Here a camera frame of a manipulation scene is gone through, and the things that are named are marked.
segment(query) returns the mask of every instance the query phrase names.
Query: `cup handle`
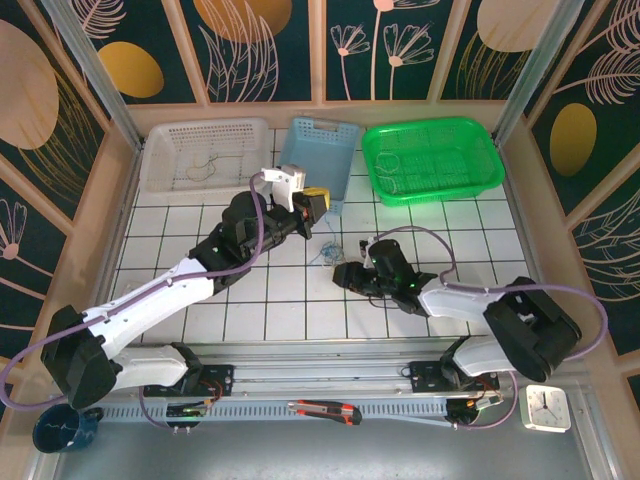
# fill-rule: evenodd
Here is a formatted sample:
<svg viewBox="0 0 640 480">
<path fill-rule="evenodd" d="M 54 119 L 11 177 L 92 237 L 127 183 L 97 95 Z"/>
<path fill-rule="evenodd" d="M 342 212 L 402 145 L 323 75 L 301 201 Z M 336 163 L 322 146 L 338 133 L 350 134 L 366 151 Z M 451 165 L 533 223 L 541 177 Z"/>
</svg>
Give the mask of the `cup handle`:
<svg viewBox="0 0 640 480">
<path fill-rule="evenodd" d="M 104 417 L 104 410 L 100 407 L 91 408 L 83 412 L 82 415 L 86 418 L 95 418 L 96 421 L 99 422 L 100 420 L 102 420 L 102 417 Z"/>
</svg>

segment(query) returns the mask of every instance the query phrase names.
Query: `blue plastic basket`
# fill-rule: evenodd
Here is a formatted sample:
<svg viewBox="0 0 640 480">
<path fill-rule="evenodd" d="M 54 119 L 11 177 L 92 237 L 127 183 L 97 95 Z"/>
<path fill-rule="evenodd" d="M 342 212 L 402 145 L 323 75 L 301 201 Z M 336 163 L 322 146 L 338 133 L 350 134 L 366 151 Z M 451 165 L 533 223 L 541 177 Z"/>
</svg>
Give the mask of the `blue plastic basket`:
<svg viewBox="0 0 640 480">
<path fill-rule="evenodd" d="M 360 127 L 350 123 L 294 118 L 280 154 L 280 165 L 293 163 L 304 168 L 305 185 L 328 188 L 329 212 L 340 215 L 359 135 Z"/>
</svg>

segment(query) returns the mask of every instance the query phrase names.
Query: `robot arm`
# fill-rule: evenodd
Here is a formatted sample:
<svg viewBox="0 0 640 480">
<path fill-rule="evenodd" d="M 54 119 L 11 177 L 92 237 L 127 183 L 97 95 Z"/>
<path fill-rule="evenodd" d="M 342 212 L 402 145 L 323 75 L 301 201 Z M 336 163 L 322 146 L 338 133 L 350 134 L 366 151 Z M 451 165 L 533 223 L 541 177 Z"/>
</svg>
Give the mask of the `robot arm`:
<svg viewBox="0 0 640 480">
<path fill-rule="evenodd" d="M 389 296 L 406 313 L 488 325 L 493 336 L 464 337 L 442 356 L 442 375 L 460 389 L 483 373 L 516 370 L 546 381 L 582 337 L 576 323 L 542 291 L 475 293 L 415 272 L 395 240 L 362 242 L 365 264 L 336 267 L 337 285 L 369 297 Z M 529 285 L 519 277 L 511 285 Z"/>
<path fill-rule="evenodd" d="M 250 260 L 258 243 L 258 216 L 264 224 L 261 253 L 282 244 L 294 232 L 311 238 L 311 227 L 328 208 L 326 192 L 305 193 L 304 171 L 295 166 L 268 170 L 265 179 L 276 182 L 274 200 L 277 197 L 280 202 L 271 210 L 259 197 L 261 208 L 256 212 L 251 194 L 240 193 L 209 237 L 160 277 L 84 312 L 67 306 L 54 314 L 49 335 L 106 318 L 42 351 L 43 364 L 73 408 L 87 407 L 117 388 L 180 383 L 180 391 L 188 394 L 197 385 L 202 365 L 186 346 L 125 347 L 173 313 L 225 290 L 249 273 L 246 269 L 214 278 L 202 276 L 237 269 Z"/>
</svg>

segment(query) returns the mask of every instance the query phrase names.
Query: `alarm clock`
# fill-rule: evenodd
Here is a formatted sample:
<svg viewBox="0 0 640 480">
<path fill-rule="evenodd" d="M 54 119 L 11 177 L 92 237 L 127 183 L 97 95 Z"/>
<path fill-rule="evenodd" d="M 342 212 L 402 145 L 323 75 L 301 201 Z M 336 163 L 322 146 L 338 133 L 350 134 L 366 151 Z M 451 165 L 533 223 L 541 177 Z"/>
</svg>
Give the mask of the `alarm clock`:
<svg viewBox="0 0 640 480">
<path fill-rule="evenodd" d="M 527 385 L 520 390 L 520 413 L 531 430 L 562 433 L 571 428 L 567 394 L 560 388 Z"/>
</svg>

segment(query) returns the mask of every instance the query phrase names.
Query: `white plastic basket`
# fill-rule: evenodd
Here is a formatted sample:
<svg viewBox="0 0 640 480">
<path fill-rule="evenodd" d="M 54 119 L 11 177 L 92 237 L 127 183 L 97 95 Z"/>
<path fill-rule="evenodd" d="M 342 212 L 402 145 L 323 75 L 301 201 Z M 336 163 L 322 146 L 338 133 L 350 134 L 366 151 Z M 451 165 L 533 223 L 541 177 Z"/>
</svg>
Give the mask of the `white plastic basket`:
<svg viewBox="0 0 640 480">
<path fill-rule="evenodd" d="M 140 192 L 169 205 L 227 203 L 269 167 L 267 122 L 261 118 L 166 123 L 147 138 Z"/>
</svg>

